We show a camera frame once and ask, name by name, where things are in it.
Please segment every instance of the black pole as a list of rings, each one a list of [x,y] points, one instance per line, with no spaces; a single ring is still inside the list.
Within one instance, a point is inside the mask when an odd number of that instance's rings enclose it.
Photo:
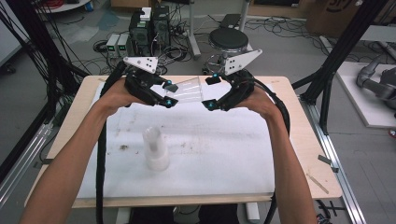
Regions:
[[[306,92],[301,95],[301,99],[311,105],[316,103],[319,95],[324,91],[322,96],[322,110],[320,111],[320,127],[326,134],[332,87],[329,83],[332,82],[338,68],[347,58],[349,52],[352,51],[355,45],[360,41],[361,37],[374,21],[375,16],[378,15],[379,11],[387,2],[387,0],[363,1],[360,9],[353,17],[346,30],[341,34],[337,44],[334,46],[332,52],[320,69],[309,78],[302,79],[292,84],[293,88],[298,88],[311,82]]]

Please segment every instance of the black stool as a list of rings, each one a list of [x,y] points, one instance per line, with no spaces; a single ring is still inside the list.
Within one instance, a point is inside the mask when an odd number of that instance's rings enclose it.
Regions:
[[[212,73],[223,72],[228,53],[236,53],[245,51],[248,47],[248,37],[241,31],[234,28],[219,28],[209,35],[209,44],[214,49],[221,50],[221,54],[214,54],[206,60],[206,68]],[[218,57],[216,63],[212,63],[212,59]]]

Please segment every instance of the cardboard box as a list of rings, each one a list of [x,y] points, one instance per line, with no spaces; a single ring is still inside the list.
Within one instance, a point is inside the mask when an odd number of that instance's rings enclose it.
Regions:
[[[306,18],[306,30],[312,35],[339,37],[355,16],[358,0],[317,0]]]
[[[155,7],[161,0],[111,0],[112,7]]]
[[[300,0],[297,7],[279,7],[250,4],[247,14],[250,16],[307,18],[315,0]]]

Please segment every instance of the person's forearm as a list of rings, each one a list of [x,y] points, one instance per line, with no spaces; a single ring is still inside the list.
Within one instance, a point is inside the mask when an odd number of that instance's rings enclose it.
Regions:
[[[108,113],[93,105],[37,182],[20,223],[65,223]]]
[[[276,200],[282,224],[317,223],[312,196],[280,113],[267,116],[273,148]]]

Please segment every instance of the white bracket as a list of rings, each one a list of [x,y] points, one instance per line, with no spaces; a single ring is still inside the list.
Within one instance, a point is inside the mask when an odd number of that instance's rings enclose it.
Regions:
[[[155,73],[158,64],[157,57],[125,57],[123,61],[151,74]]]
[[[224,66],[224,71],[225,71],[224,74],[230,75],[234,72],[244,69],[246,66],[248,66],[248,64],[250,64],[261,54],[262,54],[262,50],[256,49],[248,53],[227,58]]]
[[[247,220],[250,223],[259,223],[260,222],[260,212],[259,205],[257,203],[246,203],[247,209]]]

